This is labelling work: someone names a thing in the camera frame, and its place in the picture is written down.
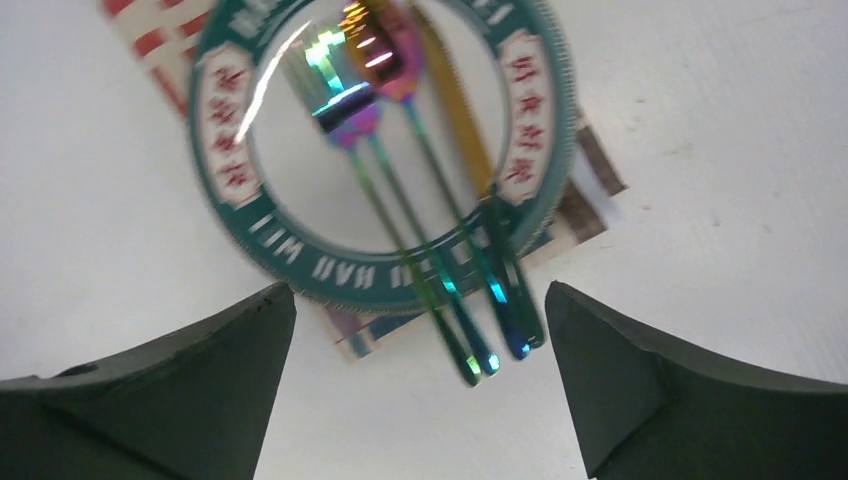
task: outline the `green-rimmed plate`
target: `green-rimmed plate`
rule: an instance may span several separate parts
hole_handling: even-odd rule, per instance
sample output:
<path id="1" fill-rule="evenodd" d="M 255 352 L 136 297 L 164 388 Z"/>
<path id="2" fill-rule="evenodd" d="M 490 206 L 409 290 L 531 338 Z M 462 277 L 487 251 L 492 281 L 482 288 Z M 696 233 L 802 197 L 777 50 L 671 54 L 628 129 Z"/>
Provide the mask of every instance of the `green-rimmed plate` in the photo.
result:
<path id="1" fill-rule="evenodd" d="M 539 0 L 419 4 L 443 32 L 491 158 L 499 159 L 511 241 L 522 250 L 547 225 L 571 165 L 577 112 L 565 40 L 549 6 Z M 231 237 L 294 290 L 334 307 L 416 311 L 409 275 L 359 192 L 345 155 L 324 141 L 274 68 L 302 26 L 340 15 L 343 6 L 329 0 L 221 2 L 200 42 L 191 80 L 189 126 L 197 172 Z M 467 252 L 395 107 L 383 107 L 380 135 L 431 245 L 466 279 L 460 288 L 471 292 L 476 285 Z M 426 73 L 416 107 L 467 221 L 479 231 L 472 189 Z M 402 222 L 398 212 L 393 217 Z M 420 247 L 413 254 L 423 261 Z M 426 262 L 423 266 L 429 270 Z"/>

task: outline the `knife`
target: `knife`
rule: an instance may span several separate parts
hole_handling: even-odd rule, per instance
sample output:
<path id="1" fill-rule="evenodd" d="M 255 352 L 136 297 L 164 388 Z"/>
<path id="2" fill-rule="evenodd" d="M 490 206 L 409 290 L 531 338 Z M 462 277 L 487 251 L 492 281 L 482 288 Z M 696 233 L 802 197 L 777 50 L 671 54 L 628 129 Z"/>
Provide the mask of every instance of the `knife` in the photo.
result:
<path id="1" fill-rule="evenodd" d="M 498 324 L 505 338 L 508 335 L 514 335 L 513 329 L 517 328 L 517 333 L 531 348 L 538 348 L 545 343 L 545 329 L 533 302 L 524 272 L 518 263 L 518 257 L 501 221 L 499 203 L 502 200 L 497 195 L 498 186 L 494 181 L 494 169 L 489 162 L 483 139 L 463 90 L 462 81 L 446 45 L 423 9 L 415 2 L 410 2 L 409 6 L 421 33 L 428 71 L 435 84 L 439 102 L 451 126 L 471 184 L 480 202 L 480 218 L 483 229 L 489 237 L 492 269 L 507 300 L 492 302 L 496 305 Z M 485 290 L 490 295 L 494 295 L 495 289 Z M 506 319 L 513 319 L 515 325 L 510 325 Z"/>

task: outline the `table surface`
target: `table surface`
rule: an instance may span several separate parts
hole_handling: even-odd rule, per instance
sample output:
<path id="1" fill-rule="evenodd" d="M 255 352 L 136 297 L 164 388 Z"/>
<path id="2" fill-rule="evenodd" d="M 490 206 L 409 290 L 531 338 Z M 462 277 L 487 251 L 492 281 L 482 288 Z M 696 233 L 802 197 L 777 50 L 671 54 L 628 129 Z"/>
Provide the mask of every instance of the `table surface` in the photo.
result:
<path id="1" fill-rule="evenodd" d="M 537 300 L 558 279 L 734 358 L 848 382 L 848 3 L 553 3 L 630 189 L 626 222 L 530 272 Z M 267 285 L 91 0 L 4 7 L 0 378 L 54 375 Z M 428 324 L 350 365 L 298 308 L 258 479 L 585 478 L 549 346 L 469 390 Z"/>

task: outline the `chinese character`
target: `chinese character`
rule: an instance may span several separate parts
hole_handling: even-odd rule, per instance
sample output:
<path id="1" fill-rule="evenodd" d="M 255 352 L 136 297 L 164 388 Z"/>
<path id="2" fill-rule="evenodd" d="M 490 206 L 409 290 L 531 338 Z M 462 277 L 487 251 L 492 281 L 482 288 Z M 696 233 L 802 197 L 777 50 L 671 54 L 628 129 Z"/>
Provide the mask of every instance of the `chinese character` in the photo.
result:
<path id="1" fill-rule="evenodd" d="M 518 146 L 524 147 L 527 150 L 541 150 L 542 141 L 537 137 L 545 131 L 536 125 L 524 125 L 521 127 L 521 137 L 518 139 Z"/>
<path id="2" fill-rule="evenodd" d="M 519 102 L 519 116 L 524 116 L 524 114 L 529 113 L 532 115 L 536 115 L 539 113 L 539 108 L 542 106 L 542 102 L 545 100 L 545 97 L 539 95 L 533 90 L 527 92 L 527 95 L 518 99 Z"/>
<path id="3" fill-rule="evenodd" d="M 247 162 L 230 162 L 218 169 L 218 175 L 226 178 L 225 186 L 240 187 L 245 183 L 253 181 L 253 175 L 247 168 Z"/>
<path id="4" fill-rule="evenodd" d="M 233 123 L 238 104 L 223 98 L 213 98 L 209 100 L 209 108 L 212 109 L 209 119 L 214 120 L 218 125 L 226 125 Z"/>
<path id="5" fill-rule="evenodd" d="M 220 150 L 224 155 L 229 155 L 241 148 L 241 143 L 236 141 L 236 132 L 218 132 L 218 138 L 215 139 L 212 148 Z"/>
<path id="6" fill-rule="evenodd" d="M 218 90 L 222 90 L 227 93 L 234 93 L 236 90 L 241 88 L 241 79 L 244 75 L 244 69 L 239 70 L 238 72 L 233 72 L 233 67 L 226 66 L 221 67 L 215 70 L 215 77 L 217 78 L 217 87 Z"/>
<path id="7" fill-rule="evenodd" d="M 516 158 L 512 162 L 512 166 L 509 168 L 509 175 L 506 176 L 507 180 L 515 179 L 515 183 L 524 183 L 531 178 L 533 178 L 533 172 L 530 170 L 533 169 L 533 160 L 530 158 Z"/>
<path id="8" fill-rule="evenodd" d="M 513 83 L 523 82 L 539 74 L 534 66 L 534 58 L 529 55 L 516 58 L 509 66 L 515 71 L 515 77 L 512 78 Z"/>

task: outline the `cloth placemat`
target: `cloth placemat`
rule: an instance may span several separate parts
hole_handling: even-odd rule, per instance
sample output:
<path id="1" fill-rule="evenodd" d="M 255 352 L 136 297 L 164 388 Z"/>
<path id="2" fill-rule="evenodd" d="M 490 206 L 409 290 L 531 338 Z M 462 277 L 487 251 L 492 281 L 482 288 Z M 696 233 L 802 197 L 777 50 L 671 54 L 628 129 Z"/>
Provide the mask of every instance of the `cloth placemat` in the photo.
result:
<path id="1" fill-rule="evenodd" d="M 174 111 L 186 116 L 194 51 L 217 0 L 95 0 Z M 551 224 L 522 264 L 540 265 L 604 232 L 617 218 L 611 197 L 623 191 L 582 109 L 572 179 Z M 394 338 L 420 315 L 369 316 L 324 308 L 333 341 L 351 360 Z"/>

